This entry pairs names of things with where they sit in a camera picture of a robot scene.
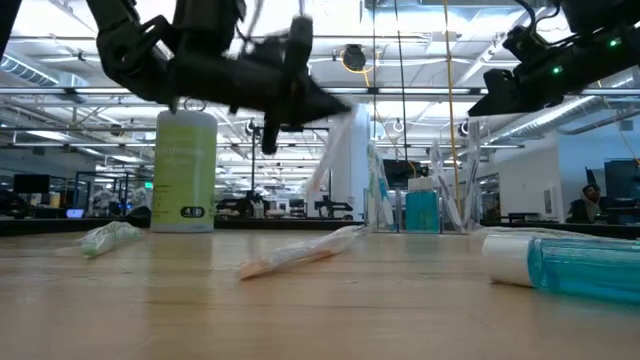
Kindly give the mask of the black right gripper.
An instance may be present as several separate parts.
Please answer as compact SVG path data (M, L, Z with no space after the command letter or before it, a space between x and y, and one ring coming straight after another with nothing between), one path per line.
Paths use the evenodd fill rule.
M488 93L469 111L471 117L528 113L559 104L595 81L595 35L574 34L552 44L537 32L516 26L503 47L519 64L483 75Z

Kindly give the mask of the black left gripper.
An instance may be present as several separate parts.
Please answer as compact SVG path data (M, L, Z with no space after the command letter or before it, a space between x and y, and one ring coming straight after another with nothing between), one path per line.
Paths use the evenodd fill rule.
M347 113L351 104L322 89L306 70L313 22L293 19L284 41L270 37L237 59L198 53L187 45L170 62L170 89L190 97L264 113L262 152L273 155L283 125L300 127Z

